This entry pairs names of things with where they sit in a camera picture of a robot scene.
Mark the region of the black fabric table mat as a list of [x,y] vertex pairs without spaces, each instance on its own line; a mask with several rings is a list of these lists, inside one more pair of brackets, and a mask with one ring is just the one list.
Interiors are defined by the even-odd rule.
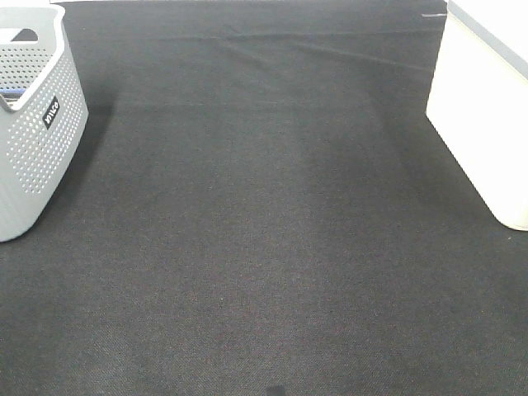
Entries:
[[442,1],[65,10],[89,117],[1,246],[2,394],[526,394],[527,236],[425,115]]

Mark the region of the cream white plastic bin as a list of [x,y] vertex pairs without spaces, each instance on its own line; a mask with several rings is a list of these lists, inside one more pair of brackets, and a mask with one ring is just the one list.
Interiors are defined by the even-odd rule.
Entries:
[[525,1],[447,3],[426,115],[494,217],[525,231]]

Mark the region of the grey perforated plastic basket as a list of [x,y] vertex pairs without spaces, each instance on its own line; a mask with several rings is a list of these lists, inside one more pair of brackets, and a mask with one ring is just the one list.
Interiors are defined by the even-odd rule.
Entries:
[[65,10],[48,1],[3,1],[1,27],[29,30],[35,40],[1,45],[1,240],[30,229],[77,150],[88,109],[64,29]]

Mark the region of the blue towel in basket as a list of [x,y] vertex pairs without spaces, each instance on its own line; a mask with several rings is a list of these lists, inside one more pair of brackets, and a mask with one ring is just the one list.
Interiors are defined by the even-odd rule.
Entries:
[[8,88],[8,87],[1,87],[0,88],[0,95],[3,97],[6,101],[17,101],[26,91],[25,88]]

